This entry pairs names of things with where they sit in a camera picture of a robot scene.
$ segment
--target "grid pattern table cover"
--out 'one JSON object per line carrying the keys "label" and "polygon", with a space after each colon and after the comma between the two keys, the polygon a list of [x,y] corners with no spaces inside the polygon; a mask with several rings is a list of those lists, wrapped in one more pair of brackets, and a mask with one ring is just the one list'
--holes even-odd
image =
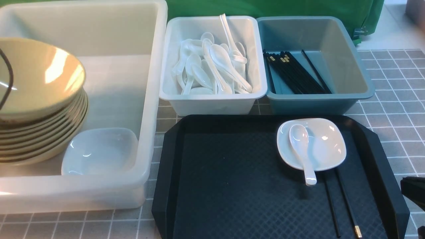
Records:
{"label": "grid pattern table cover", "polygon": [[[376,94],[357,102],[347,116],[377,133],[398,182],[425,176],[425,54],[420,50],[360,51]],[[268,99],[250,114],[271,114]],[[160,100],[147,200],[128,210],[0,215],[0,239],[160,239],[150,212],[164,133],[176,124],[168,102]],[[406,198],[411,211],[406,238],[417,238],[425,212]]]}

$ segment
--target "tray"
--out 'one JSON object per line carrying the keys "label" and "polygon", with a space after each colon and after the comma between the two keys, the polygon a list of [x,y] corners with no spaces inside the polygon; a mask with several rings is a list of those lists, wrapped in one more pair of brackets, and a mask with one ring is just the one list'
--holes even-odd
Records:
{"label": "tray", "polygon": [[[152,206],[162,238],[336,238],[326,174],[341,238],[354,239],[334,172],[308,188],[278,154],[278,127],[297,118],[196,115],[171,128]],[[410,213],[378,136],[348,117],[324,118],[346,142],[339,170],[363,238],[403,238]]]}

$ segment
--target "pair of chopsticks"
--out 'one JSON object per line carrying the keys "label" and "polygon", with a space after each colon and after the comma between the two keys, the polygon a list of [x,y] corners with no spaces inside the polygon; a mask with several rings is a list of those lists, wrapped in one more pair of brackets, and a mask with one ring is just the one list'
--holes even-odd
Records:
{"label": "pair of chopsticks", "polygon": [[[338,168],[335,169],[335,174],[337,175],[338,183],[339,183],[339,185],[341,187],[341,191],[344,195],[344,201],[345,201],[346,206],[348,208],[348,211],[349,211],[348,213],[350,214],[351,222],[353,223],[354,232],[356,234],[356,237],[360,239],[360,238],[362,238],[362,233],[360,231],[360,227],[359,227],[359,224],[357,223],[357,220],[356,220],[356,217],[354,215],[353,209],[351,207],[350,201],[348,200],[347,192],[345,190],[344,183],[343,183],[343,181],[340,177]],[[323,178],[324,178],[324,182],[325,182],[326,194],[328,195],[329,206],[331,208],[332,219],[334,220],[335,231],[337,233],[337,238],[340,238],[341,233],[340,233],[340,228],[339,228],[339,225],[338,225],[337,215],[335,213],[335,208],[334,208],[334,203],[333,203],[333,200],[332,200],[331,192],[328,188],[326,176],[323,176]]]}
{"label": "pair of chopsticks", "polygon": [[276,89],[273,84],[272,73],[270,71],[270,65],[275,69],[281,79],[294,94],[332,94],[305,51],[302,50],[301,52],[307,59],[309,65],[313,69],[323,87],[317,83],[317,81],[289,51],[281,51],[279,55],[269,54],[263,50],[263,56],[266,60],[267,71],[270,79],[271,91],[276,93]]}

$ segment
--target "blue plastic bin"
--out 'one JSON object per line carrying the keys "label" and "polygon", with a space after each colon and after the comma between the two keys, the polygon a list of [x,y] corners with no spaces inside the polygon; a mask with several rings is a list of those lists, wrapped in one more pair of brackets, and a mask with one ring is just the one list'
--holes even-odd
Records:
{"label": "blue plastic bin", "polygon": [[269,53],[291,52],[317,80],[301,54],[304,50],[332,91],[332,94],[293,94],[270,66],[278,93],[270,91],[267,73],[267,96],[274,114],[344,114],[357,100],[374,95],[372,81],[339,19],[260,17],[257,21],[263,49]]}

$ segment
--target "stack of plates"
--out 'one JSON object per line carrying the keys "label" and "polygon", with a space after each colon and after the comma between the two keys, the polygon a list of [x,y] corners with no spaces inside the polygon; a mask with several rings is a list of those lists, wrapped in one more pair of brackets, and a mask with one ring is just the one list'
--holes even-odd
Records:
{"label": "stack of plates", "polygon": [[66,149],[87,116],[84,68],[68,52],[35,40],[0,38],[0,50],[0,104],[6,99],[0,165],[50,159]]}
{"label": "stack of plates", "polygon": [[0,165],[25,165],[56,156],[79,132],[87,111],[87,94],[81,90],[71,104],[47,118],[16,127],[0,125]]}

